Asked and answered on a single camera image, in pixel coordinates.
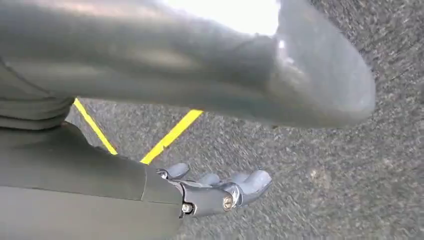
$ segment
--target metal screw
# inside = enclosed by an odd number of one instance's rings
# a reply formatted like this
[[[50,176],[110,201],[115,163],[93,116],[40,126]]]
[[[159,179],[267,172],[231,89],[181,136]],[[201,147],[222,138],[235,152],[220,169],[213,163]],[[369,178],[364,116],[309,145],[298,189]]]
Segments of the metal screw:
[[[222,206],[224,207],[224,211],[230,211],[233,208],[233,198],[230,196],[224,197]]]
[[[193,211],[193,205],[190,203],[183,203],[182,204],[182,212],[185,214],[190,214]]]
[[[168,179],[168,172],[164,169],[156,169],[156,173],[163,179]]]

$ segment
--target robotic hand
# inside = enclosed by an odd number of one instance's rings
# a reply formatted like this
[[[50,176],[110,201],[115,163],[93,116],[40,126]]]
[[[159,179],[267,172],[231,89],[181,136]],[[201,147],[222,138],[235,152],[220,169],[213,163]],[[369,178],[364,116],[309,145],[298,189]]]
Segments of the robotic hand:
[[[272,181],[271,176],[263,170],[251,174],[236,173],[226,180],[220,180],[215,173],[205,174],[198,181],[182,180],[189,170],[185,163],[156,170],[180,191],[183,199],[181,218],[210,216],[243,208],[257,200]]]

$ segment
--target hex bolt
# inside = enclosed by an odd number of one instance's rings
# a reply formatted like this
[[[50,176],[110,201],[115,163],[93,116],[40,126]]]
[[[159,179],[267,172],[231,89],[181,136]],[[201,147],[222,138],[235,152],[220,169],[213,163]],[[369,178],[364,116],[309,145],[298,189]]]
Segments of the hex bolt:
[[[230,196],[224,197],[222,201],[224,211],[230,211],[233,208],[233,198]]]
[[[182,212],[185,214],[190,214],[193,211],[193,205],[190,203],[183,203],[182,204]]]

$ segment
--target yellow line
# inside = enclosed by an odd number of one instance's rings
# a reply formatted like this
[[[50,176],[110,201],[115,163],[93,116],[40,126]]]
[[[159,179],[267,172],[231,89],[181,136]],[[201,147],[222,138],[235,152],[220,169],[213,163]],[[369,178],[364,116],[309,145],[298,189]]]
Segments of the yellow line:
[[[171,131],[162,138],[140,161],[144,164],[150,164],[154,158],[161,154],[166,147],[168,147],[175,139],[178,138],[186,128],[190,126],[203,111],[190,110],[174,127]]]
[[[96,122],[92,119],[92,117],[87,113],[87,110],[84,108],[84,106],[81,104],[80,100],[78,98],[75,98],[75,101],[73,102],[75,107],[78,109],[78,111],[81,113],[81,115],[84,117],[85,121],[90,125],[90,127],[93,129],[95,134],[97,134],[97,137],[100,139],[100,141],[104,144],[104,146],[109,150],[109,152],[113,155],[117,155],[117,151],[112,146],[112,144],[108,141],[106,136],[103,134],[102,130],[97,126]]]

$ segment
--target gray fabric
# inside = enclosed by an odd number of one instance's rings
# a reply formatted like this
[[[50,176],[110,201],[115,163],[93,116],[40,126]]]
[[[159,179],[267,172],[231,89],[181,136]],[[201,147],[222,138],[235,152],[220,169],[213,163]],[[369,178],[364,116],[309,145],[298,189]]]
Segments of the gray fabric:
[[[67,117],[74,99],[54,97],[30,84],[0,59],[0,127],[26,130],[49,129]]]
[[[0,127],[0,193],[0,239],[163,239],[181,224],[177,188],[65,122]]]

